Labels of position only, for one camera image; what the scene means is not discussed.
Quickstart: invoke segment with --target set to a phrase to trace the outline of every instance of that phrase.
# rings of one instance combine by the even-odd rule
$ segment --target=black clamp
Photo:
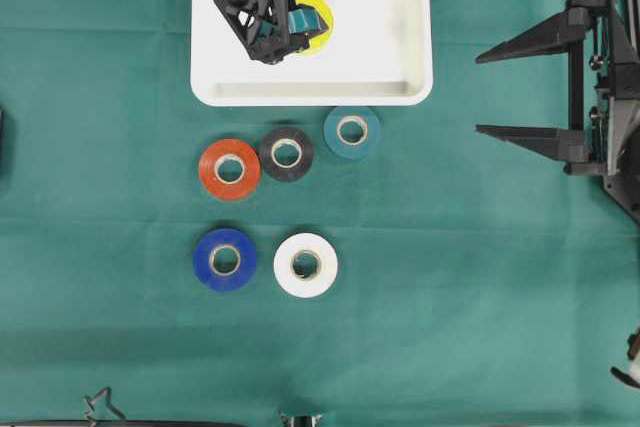
[[[567,129],[478,125],[477,131],[565,162],[569,175],[602,177],[604,190],[640,223],[640,57],[615,6],[616,0],[567,0],[564,11],[476,59],[483,64],[567,54]],[[589,32],[598,106],[585,129],[584,41]]]
[[[627,350],[627,358],[630,362],[633,363],[638,358],[638,354],[640,354],[640,329],[638,329],[629,337],[627,343],[629,345],[629,350]],[[623,384],[629,387],[633,387],[634,389],[640,389],[640,383],[638,383],[637,380],[631,377],[631,375],[625,374],[617,367],[611,367],[611,373]]]

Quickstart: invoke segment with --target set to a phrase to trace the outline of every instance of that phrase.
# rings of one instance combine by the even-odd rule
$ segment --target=teal tape roll
[[[360,126],[363,136],[357,142],[342,137],[342,127],[354,122]],[[369,156],[380,142],[382,126],[375,112],[369,107],[336,107],[324,123],[324,139],[329,148],[340,157],[360,160]]]

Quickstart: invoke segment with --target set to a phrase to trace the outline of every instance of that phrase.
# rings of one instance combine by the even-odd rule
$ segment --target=green tablecloth
[[[473,62],[564,0],[432,4],[434,92],[378,109],[383,142],[354,164],[323,143],[328,108],[196,100],[190,0],[0,0],[0,416],[79,419],[108,384],[133,419],[637,425],[608,373],[639,320],[636,226],[596,181],[474,134],[565,125],[564,58]],[[202,192],[209,143],[284,120],[317,147],[307,177]],[[192,273],[216,226],[259,249],[233,295]],[[310,301],[271,268],[301,230],[341,261]]]

